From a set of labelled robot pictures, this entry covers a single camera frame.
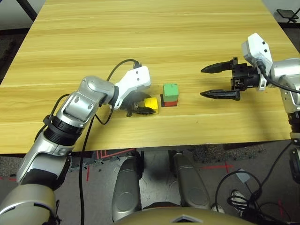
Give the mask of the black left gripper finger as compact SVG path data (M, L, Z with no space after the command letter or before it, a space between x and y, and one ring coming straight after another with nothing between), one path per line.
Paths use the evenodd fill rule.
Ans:
M138 107L136 109L136 114L140 114L140 115L151 115L151 114L155 114L156 111L152 108L149 108L149 107Z
M136 100L144 100L146 98L151 98L151 95L141 92L141 91L136 93Z

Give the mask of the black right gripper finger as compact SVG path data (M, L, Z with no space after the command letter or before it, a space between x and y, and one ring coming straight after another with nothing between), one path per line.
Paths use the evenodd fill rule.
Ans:
M233 60L211 64L201 69L201 73L208 73L208 74L220 73L222 71L231 70L232 65L233 65Z
M235 101L240 101L240 91L239 90L208 90L200 93L201 96L212 99L232 99Z

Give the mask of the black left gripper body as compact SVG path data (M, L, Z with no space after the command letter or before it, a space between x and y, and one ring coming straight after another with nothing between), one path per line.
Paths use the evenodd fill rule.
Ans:
M127 111L126 116L131 117L136 113L136 109L139 107L139 102L142 100L136 100L137 91L130 92L123 100L120 109Z

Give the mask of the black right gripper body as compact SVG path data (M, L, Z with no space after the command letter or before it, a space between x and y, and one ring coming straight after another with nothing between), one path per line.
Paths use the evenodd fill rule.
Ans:
M260 76L256 67L247 63L238 63L238 58L232 59L231 89L245 91L259 86Z

